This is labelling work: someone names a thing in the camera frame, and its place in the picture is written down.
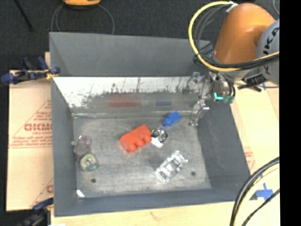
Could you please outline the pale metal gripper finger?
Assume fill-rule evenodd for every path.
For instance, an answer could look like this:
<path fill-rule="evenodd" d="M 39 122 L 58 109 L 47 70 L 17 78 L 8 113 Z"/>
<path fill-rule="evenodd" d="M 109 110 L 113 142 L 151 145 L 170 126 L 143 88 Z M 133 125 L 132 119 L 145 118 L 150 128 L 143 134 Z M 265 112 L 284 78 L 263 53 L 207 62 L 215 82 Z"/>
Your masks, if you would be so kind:
<path fill-rule="evenodd" d="M 196 93 L 200 92 L 201 86 L 203 85 L 202 79 L 203 76 L 201 76 L 199 72 L 193 72 L 187 82 L 188 91 Z"/>
<path fill-rule="evenodd" d="M 192 108 L 189 125 L 197 126 L 198 122 L 210 110 L 205 100 L 198 100 Z"/>

